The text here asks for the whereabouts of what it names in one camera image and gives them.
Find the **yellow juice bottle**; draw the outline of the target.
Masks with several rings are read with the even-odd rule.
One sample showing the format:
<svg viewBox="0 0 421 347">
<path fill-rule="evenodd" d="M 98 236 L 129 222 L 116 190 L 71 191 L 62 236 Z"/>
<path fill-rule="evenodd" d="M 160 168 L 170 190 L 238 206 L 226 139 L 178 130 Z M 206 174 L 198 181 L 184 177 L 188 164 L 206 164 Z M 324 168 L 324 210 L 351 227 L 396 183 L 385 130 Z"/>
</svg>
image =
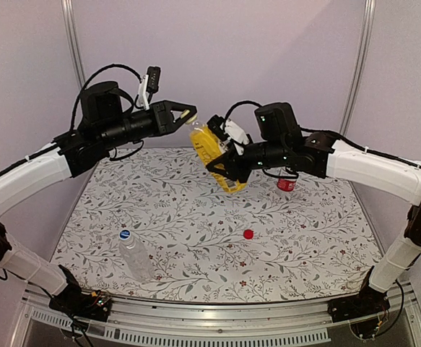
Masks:
<svg viewBox="0 0 421 347">
<path fill-rule="evenodd" d="M 226 150 L 220 140 L 209 130 L 207 125 L 200 124 L 197 120 L 190 123 L 190 141 L 198 157 L 206 166 L 217 159 Z M 246 187 L 246 183 L 231 181 L 218 173 L 212 173 L 220 187 L 227 193 L 239 192 Z"/>
</svg>

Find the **clear bottle red label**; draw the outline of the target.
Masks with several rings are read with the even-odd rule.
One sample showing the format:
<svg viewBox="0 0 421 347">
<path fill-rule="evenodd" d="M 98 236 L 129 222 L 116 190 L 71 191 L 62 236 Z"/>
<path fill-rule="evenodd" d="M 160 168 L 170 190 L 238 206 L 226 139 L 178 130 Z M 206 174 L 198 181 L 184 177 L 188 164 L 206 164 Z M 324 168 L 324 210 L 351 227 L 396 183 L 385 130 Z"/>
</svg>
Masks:
<svg viewBox="0 0 421 347">
<path fill-rule="evenodd" d="M 283 192 L 291 192 L 295 188 L 298 177 L 299 174 L 297 172 L 286 168 L 283 173 L 279 174 L 277 188 Z"/>
</svg>

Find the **red bottle cap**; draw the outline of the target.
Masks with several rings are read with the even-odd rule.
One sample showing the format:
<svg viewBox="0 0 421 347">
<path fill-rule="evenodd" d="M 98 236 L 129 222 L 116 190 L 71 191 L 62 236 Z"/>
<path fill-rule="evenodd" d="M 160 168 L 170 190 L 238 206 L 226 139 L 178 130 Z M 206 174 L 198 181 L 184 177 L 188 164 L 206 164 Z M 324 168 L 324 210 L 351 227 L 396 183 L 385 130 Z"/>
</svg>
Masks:
<svg viewBox="0 0 421 347">
<path fill-rule="evenodd" d="M 243 237 L 244 237 L 245 239 L 248 239 L 248 240 L 252 239 L 252 238 L 254 237 L 254 232 L 253 232 L 253 230 L 251 230 L 251 229 L 246 229 L 246 230 L 243 232 Z"/>
</svg>

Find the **clear bottle blue cap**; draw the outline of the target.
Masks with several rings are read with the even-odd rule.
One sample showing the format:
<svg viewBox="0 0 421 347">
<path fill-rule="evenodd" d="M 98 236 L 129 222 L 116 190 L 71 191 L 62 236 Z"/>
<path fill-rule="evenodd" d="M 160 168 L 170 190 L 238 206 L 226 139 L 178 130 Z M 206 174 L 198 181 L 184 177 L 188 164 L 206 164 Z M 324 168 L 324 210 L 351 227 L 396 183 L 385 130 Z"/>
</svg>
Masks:
<svg viewBox="0 0 421 347">
<path fill-rule="evenodd" d="M 143 283 L 152 281 L 153 266 L 143 243 L 126 229 L 120 231 L 118 238 L 119 252 L 130 269 L 131 277 Z"/>
</svg>

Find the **beige bottle cap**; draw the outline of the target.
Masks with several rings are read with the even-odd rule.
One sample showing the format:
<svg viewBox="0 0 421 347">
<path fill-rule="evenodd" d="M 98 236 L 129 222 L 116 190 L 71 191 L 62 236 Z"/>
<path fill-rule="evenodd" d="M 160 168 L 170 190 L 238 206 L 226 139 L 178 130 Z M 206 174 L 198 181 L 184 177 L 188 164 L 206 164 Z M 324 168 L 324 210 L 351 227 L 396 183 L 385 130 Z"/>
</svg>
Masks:
<svg viewBox="0 0 421 347">
<path fill-rule="evenodd" d="M 191 110 L 185 110 L 180 115 L 180 120 L 184 120 L 186 124 L 192 124 L 196 120 L 196 112 Z"/>
</svg>

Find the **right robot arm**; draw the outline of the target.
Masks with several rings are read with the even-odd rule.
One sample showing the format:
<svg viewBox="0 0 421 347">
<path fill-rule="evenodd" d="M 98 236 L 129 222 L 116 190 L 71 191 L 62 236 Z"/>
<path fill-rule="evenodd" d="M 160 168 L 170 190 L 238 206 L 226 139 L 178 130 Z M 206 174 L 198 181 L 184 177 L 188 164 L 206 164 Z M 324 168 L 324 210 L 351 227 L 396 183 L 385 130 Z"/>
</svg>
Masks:
<svg viewBox="0 0 421 347">
<path fill-rule="evenodd" d="M 289 103 L 271 103 L 254 111 L 262 142 L 255 143 L 228 116 L 207 123 L 227 149 L 207 170 L 244 183 L 254 170 L 286 168 L 318 178 L 352 181 L 399 197 L 411 205 L 407 226 L 377 265 L 367 274 L 352 300 L 359 315 L 367 315 L 391 284 L 421 254 L 421 162 L 403 159 L 353 143 L 330 130 L 302 128 Z"/>
</svg>

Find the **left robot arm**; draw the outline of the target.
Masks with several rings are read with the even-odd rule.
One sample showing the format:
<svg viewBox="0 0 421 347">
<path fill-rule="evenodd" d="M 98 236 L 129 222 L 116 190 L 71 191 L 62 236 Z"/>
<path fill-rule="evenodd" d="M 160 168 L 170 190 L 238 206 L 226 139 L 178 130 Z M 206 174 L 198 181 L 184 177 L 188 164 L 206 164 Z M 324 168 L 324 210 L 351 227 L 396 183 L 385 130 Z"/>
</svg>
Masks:
<svg viewBox="0 0 421 347">
<path fill-rule="evenodd" d="M 133 99 L 114 81 L 99 82 L 79 94 L 82 120 L 41 150 L 0 172 L 0 217 L 34 194 L 89 171 L 111 150 L 129 142 L 176 132 L 197 114 L 193 105 L 162 100 L 145 103 L 138 111 L 122 109 L 121 101 Z M 72 314 L 86 308 L 79 284 L 59 266 L 31 252 L 0 223 L 0 268 L 57 296 Z"/>
</svg>

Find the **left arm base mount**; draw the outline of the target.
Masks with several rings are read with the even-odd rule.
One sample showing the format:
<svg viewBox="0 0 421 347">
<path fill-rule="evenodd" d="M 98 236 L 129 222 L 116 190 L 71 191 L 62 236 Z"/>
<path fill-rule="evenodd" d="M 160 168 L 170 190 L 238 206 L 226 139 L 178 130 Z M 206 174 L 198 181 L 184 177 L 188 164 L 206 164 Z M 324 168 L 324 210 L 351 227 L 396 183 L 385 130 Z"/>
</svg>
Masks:
<svg viewBox="0 0 421 347">
<path fill-rule="evenodd" d="M 112 297 L 109 293 L 94 290 L 84 293 L 76 278 L 70 271 L 59 265 L 66 276 L 67 286 L 58 295 L 52 295 L 49 308 L 62 312 L 68 317 L 82 317 L 99 322 L 107 322 L 112 307 Z"/>
</svg>

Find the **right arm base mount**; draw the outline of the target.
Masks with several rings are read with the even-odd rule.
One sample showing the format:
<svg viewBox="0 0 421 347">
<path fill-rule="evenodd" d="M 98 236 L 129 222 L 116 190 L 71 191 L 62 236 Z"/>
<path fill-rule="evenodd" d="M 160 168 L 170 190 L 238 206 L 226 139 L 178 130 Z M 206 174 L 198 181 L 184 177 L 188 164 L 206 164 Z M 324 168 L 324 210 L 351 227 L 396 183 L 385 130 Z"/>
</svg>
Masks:
<svg viewBox="0 0 421 347">
<path fill-rule="evenodd" d="M 386 293 L 372 289 L 368 283 L 362 285 L 357 294 L 328 301 L 327 312 L 333 322 L 343 322 L 365 317 L 390 308 Z"/>
</svg>

